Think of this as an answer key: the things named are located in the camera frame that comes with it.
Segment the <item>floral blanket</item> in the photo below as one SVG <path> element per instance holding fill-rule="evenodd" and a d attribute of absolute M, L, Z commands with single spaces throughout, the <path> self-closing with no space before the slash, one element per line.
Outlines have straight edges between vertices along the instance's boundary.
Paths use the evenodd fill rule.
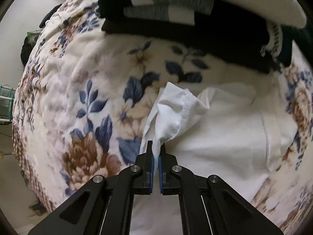
<path fill-rule="evenodd" d="M 178 43 L 101 31 L 97 0 L 66 0 L 47 22 L 18 85 L 13 148 L 29 184 L 53 211 L 92 176 L 134 163 L 159 88 L 243 82 L 267 91 L 264 75 Z M 252 204 L 285 234 L 313 200 L 312 73 L 294 44 L 282 68 L 285 107 L 298 131 Z"/>

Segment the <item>silver screw head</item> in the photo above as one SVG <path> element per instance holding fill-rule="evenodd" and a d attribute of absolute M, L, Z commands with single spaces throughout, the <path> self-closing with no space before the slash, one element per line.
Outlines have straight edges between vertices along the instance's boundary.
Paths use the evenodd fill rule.
<path fill-rule="evenodd" d="M 219 181 L 219 177 L 217 175 L 211 175 L 209 176 L 210 181 L 212 181 L 213 183 L 216 183 Z"/>
<path fill-rule="evenodd" d="M 102 180 L 103 180 L 103 178 L 102 178 L 102 176 L 100 176 L 100 175 L 96 175 L 96 176 L 94 176 L 94 178 L 92 179 L 95 183 L 100 183 Z"/>
<path fill-rule="evenodd" d="M 130 167 L 130 170 L 131 170 L 131 171 L 139 171 L 139 170 L 140 170 L 140 166 L 138 166 L 138 165 L 133 165 L 133 166 Z"/>
<path fill-rule="evenodd" d="M 180 172 L 180 171 L 182 170 L 182 167 L 179 166 L 179 165 L 174 165 L 174 166 L 172 167 L 172 170 L 175 171 L 175 172 Z"/>

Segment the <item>green basket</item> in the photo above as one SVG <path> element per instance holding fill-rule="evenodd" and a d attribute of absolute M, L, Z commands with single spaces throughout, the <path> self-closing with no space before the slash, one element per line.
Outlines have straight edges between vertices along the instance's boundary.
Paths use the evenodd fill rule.
<path fill-rule="evenodd" d="M 15 89 L 8 85 L 0 85 L 0 125 L 12 123 L 12 110 Z"/>

